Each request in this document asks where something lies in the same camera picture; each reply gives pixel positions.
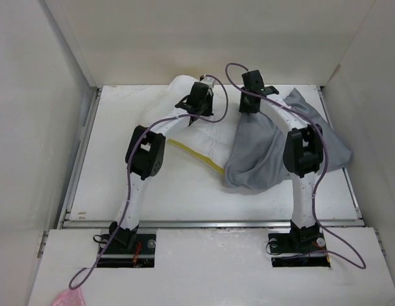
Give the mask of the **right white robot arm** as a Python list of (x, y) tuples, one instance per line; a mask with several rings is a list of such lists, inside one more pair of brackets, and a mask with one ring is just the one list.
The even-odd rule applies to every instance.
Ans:
[(308, 253), (318, 249), (315, 243), (321, 237), (320, 227), (313, 213), (313, 191), (317, 173), (324, 158), (324, 149), (318, 132), (308, 120), (288, 106), (279, 91), (264, 85), (258, 70), (242, 74), (240, 111), (263, 113), (285, 137), (282, 161), (290, 174), (294, 208), (288, 233), (269, 234), (269, 252), (273, 256)]

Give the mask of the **grey pillowcase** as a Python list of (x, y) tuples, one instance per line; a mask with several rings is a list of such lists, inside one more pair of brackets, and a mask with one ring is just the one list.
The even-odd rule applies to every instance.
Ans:
[[(329, 155), (327, 171), (346, 167), (351, 161), (352, 151), (302, 94), (292, 89), (284, 102), (322, 128)], [(284, 180), (290, 180), (290, 174), (283, 164), (285, 142), (286, 137), (270, 118), (259, 113), (243, 113), (230, 157), (225, 163), (225, 186), (266, 191)]]

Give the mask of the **pink plastic bag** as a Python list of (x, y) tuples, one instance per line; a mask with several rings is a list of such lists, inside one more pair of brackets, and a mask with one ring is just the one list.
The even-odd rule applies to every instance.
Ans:
[(86, 306), (86, 302), (80, 288), (69, 289), (60, 293), (51, 306)]

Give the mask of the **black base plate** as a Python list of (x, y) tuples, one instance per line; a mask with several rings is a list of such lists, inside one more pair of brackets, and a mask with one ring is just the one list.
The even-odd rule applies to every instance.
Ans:
[(319, 252), (326, 246), (323, 233), (307, 230), (268, 234), (267, 252), (273, 268), (331, 267), (328, 255)]
[(97, 268), (154, 268), (156, 234), (141, 233), (130, 248), (113, 240), (106, 248)]

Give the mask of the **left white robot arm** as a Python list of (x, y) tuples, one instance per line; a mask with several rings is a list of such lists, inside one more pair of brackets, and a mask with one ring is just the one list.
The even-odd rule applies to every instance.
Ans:
[(109, 226), (109, 233), (119, 251), (127, 253), (135, 248), (142, 197), (150, 178), (157, 175), (163, 166), (167, 136), (201, 117), (212, 115), (214, 84), (214, 78), (203, 77), (164, 118), (147, 127), (139, 125), (134, 129), (125, 157), (128, 192), (115, 221)]

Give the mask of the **white pillow with yellow edge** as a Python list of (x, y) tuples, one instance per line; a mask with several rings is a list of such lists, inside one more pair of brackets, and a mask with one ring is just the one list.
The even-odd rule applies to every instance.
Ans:
[[(175, 77), (166, 89), (153, 98), (143, 111), (140, 125), (148, 126), (168, 117), (175, 104), (189, 94), (196, 78), (187, 75)], [(225, 118), (216, 124), (198, 120), (191, 126), (168, 137), (167, 143), (189, 153), (218, 172), (225, 173), (225, 164), (231, 154), (239, 113), (239, 91), (227, 85), (226, 92), (220, 85), (214, 87), (213, 113), (211, 120)]]

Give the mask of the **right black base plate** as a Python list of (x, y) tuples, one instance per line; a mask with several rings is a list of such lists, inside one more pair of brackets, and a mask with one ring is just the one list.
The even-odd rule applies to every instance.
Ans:
[(319, 252), (326, 246), (323, 233), (307, 230), (268, 234), (267, 252), (273, 268), (331, 267), (328, 255)]

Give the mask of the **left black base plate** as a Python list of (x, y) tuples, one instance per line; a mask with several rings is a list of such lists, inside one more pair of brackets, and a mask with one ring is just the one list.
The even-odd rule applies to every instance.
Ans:
[(141, 233), (130, 248), (113, 240), (106, 248), (97, 268), (154, 268), (156, 234)]

